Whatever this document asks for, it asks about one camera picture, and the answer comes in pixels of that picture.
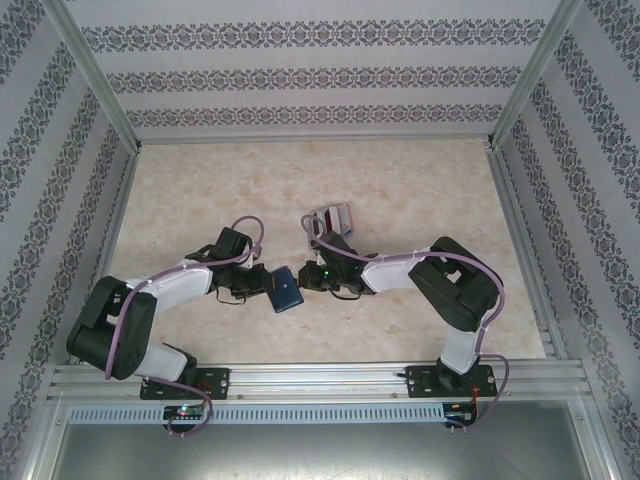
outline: beige floor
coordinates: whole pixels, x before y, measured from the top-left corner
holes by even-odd
[[[485,352],[543,357],[480,141],[379,141],[147,146],[142,149],[111,274],[136,278],[213,243],[245,214],[266,225],[262,259],[294,274],[311,259],[299,218],[352,203],[350,245],[366,254],[428,247],[448,235],[504,279],[507,301]],[[257,236],[252,224],[242,230]],[[156,319],[152,337],[201,362],[351,362],[436,359],[445,324],[418,291],[357,302],[303,291],[276,315],[266,295],[228,306],[212,295]]]

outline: enclosure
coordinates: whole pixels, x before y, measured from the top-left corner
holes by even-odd
[[[2,478],[640,477],[638,0],[2,3]],[[444,342],[418,291],[158,317],[230,372],[193,439],[68,355],[100,278],[246,214],[296,274],[337,202],[361,254],[451,236],[502,277],[477,430],[398,376]]]

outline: black mounting plate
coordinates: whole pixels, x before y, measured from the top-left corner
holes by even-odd
[[[489,365],[476,365],[469,372],[461,375],[461,386],[456,392],[450,392],[438,378],[435,365],[414,365],[405,368],[409,398],[447,398],[471,397],[472,385],[478,389],[478,397],[495,397],[496,388],[493,368]]]
[[[211,400],[226,400],[229,392],[228,368],[200,368],[196,371],[194,387],[204,391]],[[163,383],[143,380],[140,386],[142,400],[202,400],[196,393]]]

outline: vented metal strip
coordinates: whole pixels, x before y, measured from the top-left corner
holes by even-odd
[[[78,405],[71,409],[73,425],[147,425],[162,423],[163,405]],[[336,423],[444,422],[442,403],[350,405],[216,405],[211,423],[219,425],[291,425]],[[176,420],[177,424],[199,420]]]

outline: patterned wallpaper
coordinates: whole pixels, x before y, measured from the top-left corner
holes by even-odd
[[[556,5],[68,2],[137,134],[165,141],[487,134]]]
[[[0,0],[0,479],[97,274],[129,154],[37,0]]]
[[[503,145],[563,340],[640,478],[638,5],[586,1]]]

